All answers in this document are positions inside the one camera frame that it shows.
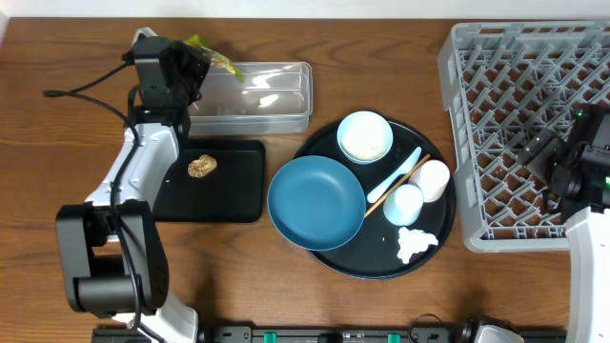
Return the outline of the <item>yellow snack wrapper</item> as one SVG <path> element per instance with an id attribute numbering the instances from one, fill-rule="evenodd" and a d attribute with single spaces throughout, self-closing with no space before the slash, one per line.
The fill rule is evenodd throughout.
<path id="1" fill-rule="evenodd" d="M 225 69 L 230 74 L 235 76 L 240 83 L 244 82 L 244 75 L 241 70 L 228 57 L 216 50 L 211 49 L 208 41 L 201 35 L 194 34 L 184 40 L 184 43 L 200 50 L 205 57 L 211 60 L 215 68 Z"/>

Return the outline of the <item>brown mushroom food scrap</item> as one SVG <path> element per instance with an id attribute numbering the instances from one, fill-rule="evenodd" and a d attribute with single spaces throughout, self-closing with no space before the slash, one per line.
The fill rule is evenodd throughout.
<path id="1" fill-rule="evenodd" d="M 188 165 L 188 175 L 193 178 L 202 178 L 211 173 L 217 167 L 214 157 L 203 154 Z"/>

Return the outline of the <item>white tissue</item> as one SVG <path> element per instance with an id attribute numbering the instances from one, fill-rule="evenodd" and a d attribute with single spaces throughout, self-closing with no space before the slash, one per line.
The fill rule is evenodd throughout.
<path id="1" fill-rule="evenodd" d="M 399 250 L 396 256 L 403 264 L 408 264 L 415 254 L 426 252 L 430 246 L 438 244 L 437 238 L 422 230 L 410 230 L 402 227 L 398 230 Z"/>

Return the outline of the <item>blue plate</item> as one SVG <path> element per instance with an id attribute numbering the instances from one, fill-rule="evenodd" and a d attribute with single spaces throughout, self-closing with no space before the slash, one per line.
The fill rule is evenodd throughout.
<path id="1" fill-rule="evenodd" d="M 366 200 L 356 176 L 334 159 L 298 157 L 274 175 L 267 196 L 277 231 L 294 245 L 315 252 L 350 242 L 364 221 Z"/>

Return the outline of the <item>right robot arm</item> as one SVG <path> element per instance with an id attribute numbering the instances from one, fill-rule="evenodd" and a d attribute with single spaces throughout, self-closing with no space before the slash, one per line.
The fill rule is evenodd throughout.
<path id="1" fill-rule="evenodd" d="M 571 263 L 566 340 L 609 340 L 609 109 L 585 105 L 562 140 L 541 130 L 518 163 L 559 197 Z"/>

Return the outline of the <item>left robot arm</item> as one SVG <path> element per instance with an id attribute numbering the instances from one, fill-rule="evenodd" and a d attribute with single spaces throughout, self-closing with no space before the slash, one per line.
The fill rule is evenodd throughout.
<path id="1" fill-rule="evenodd" d="M 169 264 L 153 217 L 167 171 L 186 139 L 187 108 L 210 61 L 182 41 L 138 34 L 122 57 L 136 69 L 124 143 L 104 181 L 55 219 L 70 307 L 124 323 L 128 337 L 195 342 L 198 314 L 169 286 Z"/>

